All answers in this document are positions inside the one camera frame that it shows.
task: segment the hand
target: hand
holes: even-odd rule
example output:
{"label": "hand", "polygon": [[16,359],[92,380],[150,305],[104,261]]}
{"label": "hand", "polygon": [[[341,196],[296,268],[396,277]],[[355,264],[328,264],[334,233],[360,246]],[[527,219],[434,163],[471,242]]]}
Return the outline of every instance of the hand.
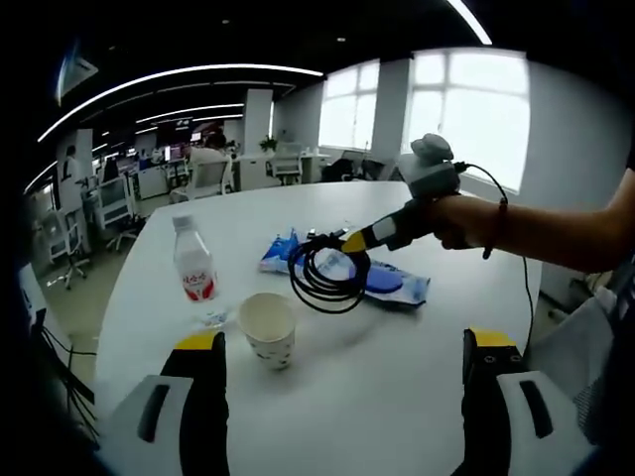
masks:
{"label": "hand", "polygon": [[447,250],[484,246],[496,226],[498,205],[480,198],[452,195],[433,203],[427,219]]}

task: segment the paper cup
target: paper cup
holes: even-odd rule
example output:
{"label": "paper cup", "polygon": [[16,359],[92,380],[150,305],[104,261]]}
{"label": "paper cup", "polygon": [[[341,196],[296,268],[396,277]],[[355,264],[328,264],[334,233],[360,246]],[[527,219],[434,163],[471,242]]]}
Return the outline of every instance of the paper cup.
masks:
{"label": "paper cup", "polygon": [[289,366],[296,343],[296,319],[285,297],[271,293],[250,297],[238,309],[238,325],[266,367],[280,370]]}

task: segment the plastic bottle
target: plastic bottle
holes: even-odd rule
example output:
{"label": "plastic bottle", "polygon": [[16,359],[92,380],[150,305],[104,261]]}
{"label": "plastic bottle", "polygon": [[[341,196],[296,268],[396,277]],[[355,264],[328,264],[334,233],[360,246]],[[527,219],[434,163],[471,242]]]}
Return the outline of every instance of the plastic bottle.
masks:
{"label": "plastic bottle", "polygon": [[191,216],[172,219],[177,232],[175,266],[190,300],[210,300],[216,293],[216,272],[211,254],[196,231]]}

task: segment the black wristband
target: black wristband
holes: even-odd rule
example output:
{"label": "black wristband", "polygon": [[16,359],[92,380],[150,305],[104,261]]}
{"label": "black wristband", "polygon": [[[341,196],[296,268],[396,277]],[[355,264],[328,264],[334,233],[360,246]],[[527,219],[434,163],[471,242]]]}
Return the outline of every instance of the black wristband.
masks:
{"label": "black wristband", "polygon": [[492,250],[496,245],[496,240],[503,232],[503,227],[505,226],[505,216],[507,215],[507,199],[501,198],[498,204],[498,217],[496,219],[496,231],[492,235],[489,240],[489,243],[485,246],[483,250],[483,260],[487,260],[492,254]]}

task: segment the white round table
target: white round table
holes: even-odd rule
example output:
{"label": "white round table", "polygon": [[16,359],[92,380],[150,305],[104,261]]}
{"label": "white round table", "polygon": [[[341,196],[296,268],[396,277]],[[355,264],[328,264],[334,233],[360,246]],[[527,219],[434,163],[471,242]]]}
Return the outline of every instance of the white round table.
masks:
{"label": "white round table", "polygon": [[[99,338],[98,414],[109,415],[206,312],[235,309],[259,292],[297,312],[292,366],[268,371],[235,321],[226,325],[227,452],[233,475],[449,474],[462,460],[462,338],[468,326],[505,332],[524,351],[530,311],[520,258],[445,251],[432,236],[372,258],[430,277],[428,301],[411,313],[363,302],[345,315],[304,306],[289,278],[260,273],[278,233],[360,227],[409,199],[400,182],[296,185],[157,209],[119,275]],[[219,296],[191,303],[173,264],[172,217],[191,214],[209,247]],[[541,264],[528,260],[536,302]]]}

